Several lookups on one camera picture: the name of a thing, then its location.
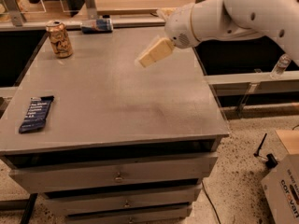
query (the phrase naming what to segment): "drawer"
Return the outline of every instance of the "drawer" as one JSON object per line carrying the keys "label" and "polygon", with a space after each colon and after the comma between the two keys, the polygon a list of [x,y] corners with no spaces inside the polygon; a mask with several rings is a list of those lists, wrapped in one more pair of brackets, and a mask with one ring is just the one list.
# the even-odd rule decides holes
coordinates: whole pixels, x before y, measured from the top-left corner
{"label": "drawer", "polygon": [[11,170],[29,193],[90,189],[209,176],[216,153],[92,161]]}
{"label": "drawer", "polygon": [[105,214],[67,217],[65,222],[66,224],[134,224],[145,221],[185,218],[191,211],[192,208],[190,205],[179,204],[163,208],[148,208],[127,212],[108,212]]}
{"label": "drawer", "polygon": [[166,189],[116,191],[46,200],[45,205],[55,215],[67,216],[174,203],[192,203],[197,199],[199,192],[199,185]]}

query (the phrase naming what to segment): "gray tabletop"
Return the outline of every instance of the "gray tabletop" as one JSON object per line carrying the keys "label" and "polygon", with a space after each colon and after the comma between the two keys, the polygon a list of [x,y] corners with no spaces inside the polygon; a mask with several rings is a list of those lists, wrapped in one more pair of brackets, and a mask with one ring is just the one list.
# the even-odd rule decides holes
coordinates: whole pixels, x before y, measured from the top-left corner
{"label": "gray tabletop", "polygon": [[[74,54],[56,59],[47,39],[0,119],[0,154],[226,136],[227,122],[192,49],[148,68],[138,54],[164,28],[69,32]],[[18,134],[31,97],[54,95],[46,127]]]}

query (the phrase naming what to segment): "wooden board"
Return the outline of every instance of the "wooden board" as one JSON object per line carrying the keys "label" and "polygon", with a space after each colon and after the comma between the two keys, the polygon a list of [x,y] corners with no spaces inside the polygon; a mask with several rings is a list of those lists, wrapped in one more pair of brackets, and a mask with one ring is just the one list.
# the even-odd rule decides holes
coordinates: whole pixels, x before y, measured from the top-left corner
{"label": "wooden board", "polygon": [[276,130],[276,132],[290,154],[299,154],[299,131]]}

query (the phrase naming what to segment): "cabinet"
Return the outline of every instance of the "cabinet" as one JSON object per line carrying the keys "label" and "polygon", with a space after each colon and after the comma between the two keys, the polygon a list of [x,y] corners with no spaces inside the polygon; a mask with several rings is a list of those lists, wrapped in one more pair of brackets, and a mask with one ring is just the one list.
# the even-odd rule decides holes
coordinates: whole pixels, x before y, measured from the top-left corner
{"label": "cabinet", "polygon": [[[192,49],[144,69],[135,58],[162,28],[70,32],[48,40],[0,120],[10,177],[66,223],[187,217],[229,134]],[[18,134],[30,98],[54,95],[46,127]]]}

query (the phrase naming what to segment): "soda can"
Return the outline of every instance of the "soda can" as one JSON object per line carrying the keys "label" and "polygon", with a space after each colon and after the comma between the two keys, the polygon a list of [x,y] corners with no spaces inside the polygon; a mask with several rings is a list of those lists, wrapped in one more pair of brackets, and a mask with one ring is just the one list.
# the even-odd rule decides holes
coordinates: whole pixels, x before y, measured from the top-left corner
{"label": "soda can", "polygon": [[49,21],[46,30],[52,45],[53,51],[58,58],[69,57],[73,54],[71,42],[65,25],[60,21]]}

